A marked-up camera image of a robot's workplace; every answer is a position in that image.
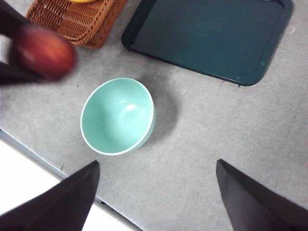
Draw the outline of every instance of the bowl rim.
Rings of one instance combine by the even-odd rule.
[[[106,153],[106,152],[102,152],[100,150],[97,150],[96,148],[94,148],[87,140],[84,132],[83,132],[83,128],[82,128],[82,118],[83,118],[83,114],[84,114],[84,110],[88,104],[88,101],[91,99],[91,97],[95,94],[95,92],[97,92],[101,87],[103,87],[104,85],[110,83],[110,82],[114,82],[114,81],[117,81],[117,80],[121,80],[121,79],[128,79],[130,81],[133,81],[133,82],[136,82],[138,83],[144,90],[145,92],[147,93],[147,95],[149,96],[149,99],[150,99],[150,103],[151,103],[151,114],[150,114],[150,122],[148,124],[148,127],[145,131],[145,133],[142,135],[142,137],[136,142],[134,143],[132,146],[130,146],[129,148],[123,150],[123,151],[120,151],[120,152],[117,152],[117,153]],[[124,154],[124,153],[127,153],[131,150],[133,150],[134,148],[136,148],[143,140],[144,138],[146,137],[146,135],[149,133],[150,129],[151,129],[151,125],[153,123],[153,120],[154,120],[154,102],[153,102],[153,99],[152,99],[152,96],[149,92],[149,90],[142,84],[140,83],[139,81],[133,79],[133,78],[127,78],[127,77],[120,77],[120,78],[113,78],[111,80],[108,80],[106,82],[104,82],[103,84],[99,85],[91,94],[90,96],[87,98],[86,102],[84,103],[83,105],[83,108],[82,108],[82,111],[81,111],[81,116],[80,116],[80,130],[81,130],[81,135],[84,139],[84,141],[86,142],[86,144],[94,151],[96,151],[97,153],[99,154],[103,154],[103,155],[120,155],[120,154]]]

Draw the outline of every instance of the yellow object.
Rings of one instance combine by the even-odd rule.
[[[89,2],[93,2],[96,0],[70,0],[72,2],[77,2],[77,3],[89,3]]]

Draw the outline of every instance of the teal bowl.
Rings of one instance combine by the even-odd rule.
[[[88,97],[80,118],[83,139],[94,151],[120,155],[143,145],[155,126],[149,91],[131,78],[115,78]]]

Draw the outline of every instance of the tray rim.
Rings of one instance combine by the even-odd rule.
[[[151,55],[148,54],[146,52],[142,52],[139,51],[138,49],[134,49],[131,47],[131,44],[129,43],[129,34],[130,34],[130,30],[133,29],[135,27],[135,23],[139,20],[140,16],[139,16],[139,12],[143,12],[145,11],[145,9],[148,7],[149,4],[154,4],[157,0],[141,0],[140,4],[138,5],[136,11],[134,12],[130,22],[128,23],[127,27],[125,28],[122,37],[121,37],[121,42],[123,44],[123,46],[128,49],[129,51],[133,51],[160,61],[163,61],[165,63],[168,64],[172,64],[178,67],[182,67],[203,75],[207,75],[207,76],[211,76],[211,77],[215,77],[221,80],[225,80],[234,84],[238,84],[241,86],[252,86],[256,83],[258,83],[263,76],[265,75],[267,69],[270,66],[271,60],[275,54],[275,51],[281,41],[281,38],[284,34],[284,31],[288,25],[289,19],[291,18],[292,14],[293,14],[293,9],[294,9],[294,4],[292,0],[263,0],[263,1],[273,1],[273,2],[278,2],[280,4],[283,5],[283,10],[273,28],[273,30],[271,31],[271,35],[269,37],[269,40],[263,50],[263,53],[260,57],[260,61],[258,62],[256,68],[254,69],[254,71],[250,74],[246,74],[246,75],[242,75],[242,76],[250,76],[251,78],[255,79],[255,81],[244,81],[244,80],[235,80],[233,78],[229,78],[229,77],[223,77],[221,75],[216,75],[216,74],[211,74],[209,72],[203,72],[200,70],[196,70],[194,68],[190,68],[187,67],[185,65],[181,65],[181,64],[177,64],[175,62],[172,62],[170,60],[164,59],[164,58],[160,58],[157,57],[155,55]]]

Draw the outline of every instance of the white floor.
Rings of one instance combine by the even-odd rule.
[[[61,179],[0,138],[0,214],[38,196]],[[95,202],[83,231],[139,230],[106,205]]]

